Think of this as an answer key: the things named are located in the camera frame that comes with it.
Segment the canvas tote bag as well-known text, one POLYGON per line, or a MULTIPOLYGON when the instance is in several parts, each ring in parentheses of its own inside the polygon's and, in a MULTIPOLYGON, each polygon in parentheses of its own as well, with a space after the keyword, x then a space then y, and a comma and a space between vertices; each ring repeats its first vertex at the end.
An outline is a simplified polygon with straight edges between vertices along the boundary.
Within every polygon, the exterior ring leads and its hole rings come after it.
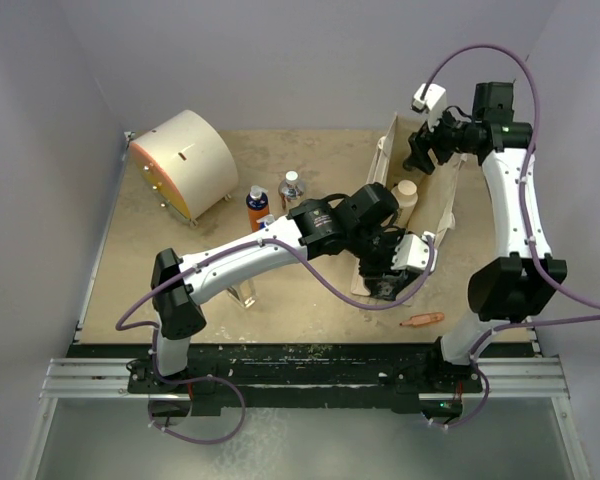
POLYGON ((399 203, 396 226, 413 229, 417 235, 431 232, 439 245, 455 227, 452 209, 467 156, 453 154, 444 165, 436 165, 431 175, 414 167, 404 168, 403 162, 410 155, 408 138, 418 130, 416 122, 396 114, 377 142, 366 181, 379 182, 394 194, 399 203))

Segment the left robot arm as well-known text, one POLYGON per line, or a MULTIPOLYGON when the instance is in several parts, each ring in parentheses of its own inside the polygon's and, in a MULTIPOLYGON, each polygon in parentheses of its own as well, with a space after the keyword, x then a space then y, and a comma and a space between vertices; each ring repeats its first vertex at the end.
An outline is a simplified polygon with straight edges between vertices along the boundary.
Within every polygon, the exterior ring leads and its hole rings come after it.
POLYGON ((264 272, 343 251, 374 285, 400 293, 428 265, 426 240, 396 229, 398 203, 380 183, 353 195, 307 199, 270 225, 219 248, 179 257, 157 254, 151 287, 160 323, 151 381, 164 392, 182 387, 191 337, 206 325, 202 304, 264 272))

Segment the white bottle wooden cap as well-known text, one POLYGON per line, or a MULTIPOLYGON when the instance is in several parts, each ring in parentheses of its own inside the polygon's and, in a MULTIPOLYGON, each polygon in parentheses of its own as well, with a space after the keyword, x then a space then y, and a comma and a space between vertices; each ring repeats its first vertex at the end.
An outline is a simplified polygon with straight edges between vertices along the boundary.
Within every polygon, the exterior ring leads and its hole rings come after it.
POLYGON ((394 225, 406 228, 418 202, 417 185, 411 180, 401 180, 393 187, 391 193, 398 202, 398 216, 394 225))

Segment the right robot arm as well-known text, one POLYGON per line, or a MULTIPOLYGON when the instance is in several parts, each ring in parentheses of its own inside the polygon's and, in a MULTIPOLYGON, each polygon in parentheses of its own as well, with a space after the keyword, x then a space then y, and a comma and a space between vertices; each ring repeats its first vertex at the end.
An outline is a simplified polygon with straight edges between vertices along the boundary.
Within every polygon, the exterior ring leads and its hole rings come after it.
POLYGON ((521 324, 541 313, 567 276, 565 261, 553 256, 544 236, 533 180, 533 128, 514 118, 510 83, 479 83, 472 111, 454 117, 446 91, 423 84, 411 107, 425 115, 409 139, 405 167, 430 175, 454 154, 472 154, 485 177, 494 217, 493 260, 468 283, 467 313, 439 341, 440 356, 425 366, 426 383, 447 391, 460 379, 488 333, 521 324))

